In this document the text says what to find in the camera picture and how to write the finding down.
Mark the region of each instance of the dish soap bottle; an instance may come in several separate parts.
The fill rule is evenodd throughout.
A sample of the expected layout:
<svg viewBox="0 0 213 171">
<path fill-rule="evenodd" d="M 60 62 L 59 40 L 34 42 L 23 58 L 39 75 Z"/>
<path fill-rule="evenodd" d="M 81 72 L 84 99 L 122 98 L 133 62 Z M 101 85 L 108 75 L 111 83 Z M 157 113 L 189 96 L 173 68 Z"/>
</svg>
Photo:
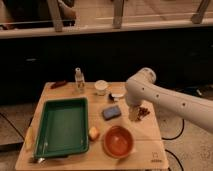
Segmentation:
<svg viewBox="0 0 213 171">
<path fill-rule="evenodd" d="M 75 82 L 76 82 L 77 90 L 80 93 L 83 93 L 84 87 L 85 87 L 85 80 L 84 80 L 84 74 L 81 72 L 80 68 L 75 69 Z"/>
</svg>

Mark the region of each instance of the green plastic tray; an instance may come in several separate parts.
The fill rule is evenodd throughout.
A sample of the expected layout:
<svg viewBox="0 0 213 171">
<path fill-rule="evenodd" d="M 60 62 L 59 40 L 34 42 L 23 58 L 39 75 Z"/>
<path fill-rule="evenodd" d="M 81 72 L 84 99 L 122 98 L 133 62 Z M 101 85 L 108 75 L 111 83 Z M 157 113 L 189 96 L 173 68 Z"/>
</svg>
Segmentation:
<svg viewBox="0 0 213 171">
<path fill-rule="evenodd" d="M 84 153 L 89 148 L 86 98 L 51 100 L 44 103 L 35 158 Z"/>
</svg>

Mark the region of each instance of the orange bowl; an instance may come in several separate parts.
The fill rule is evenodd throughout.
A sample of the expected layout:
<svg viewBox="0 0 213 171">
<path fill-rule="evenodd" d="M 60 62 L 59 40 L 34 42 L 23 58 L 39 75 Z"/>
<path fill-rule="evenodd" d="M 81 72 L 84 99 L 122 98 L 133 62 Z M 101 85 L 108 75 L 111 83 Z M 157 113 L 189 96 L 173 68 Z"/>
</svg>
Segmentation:
<svg viewBox="0 0 213 171">
<path fill-rule="evenodd" d="M 103 148 L 111 157 L 125 158 L 133 148 L 132 134 L 124 127 L 112 126 L 104 136 Z"/>
</svg>

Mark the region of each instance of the white cup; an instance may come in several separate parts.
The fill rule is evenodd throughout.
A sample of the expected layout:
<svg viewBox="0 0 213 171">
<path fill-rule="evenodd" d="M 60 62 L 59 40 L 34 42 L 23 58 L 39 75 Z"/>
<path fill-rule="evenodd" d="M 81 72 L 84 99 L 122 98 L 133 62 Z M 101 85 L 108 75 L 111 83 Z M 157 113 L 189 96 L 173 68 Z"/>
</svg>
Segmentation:
<svg viewBox="0 0 213 171">
<path fill-rule="evenodd" d="M 95 82 L 96 94 L 99 96 L 104 96 L 108 88 L 108 83 L 104 80 L 98 80 Z"/>
</svg>

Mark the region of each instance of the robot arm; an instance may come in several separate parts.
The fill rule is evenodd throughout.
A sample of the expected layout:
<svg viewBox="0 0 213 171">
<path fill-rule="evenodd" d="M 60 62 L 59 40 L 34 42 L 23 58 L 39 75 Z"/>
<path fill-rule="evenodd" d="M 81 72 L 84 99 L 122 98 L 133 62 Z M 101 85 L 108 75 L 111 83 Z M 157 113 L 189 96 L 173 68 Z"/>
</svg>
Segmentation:
<svg viewBox="0 0 213 171">
<path fill-rule="evenodd" d="M 190 96 L 154 85 L 156 75 L 143 68 L 126 81 L 125 99 L 129 107 L 147 100 L 165 107 L 180 117 L 213 133 L 213 101 Z"/>
</svg>

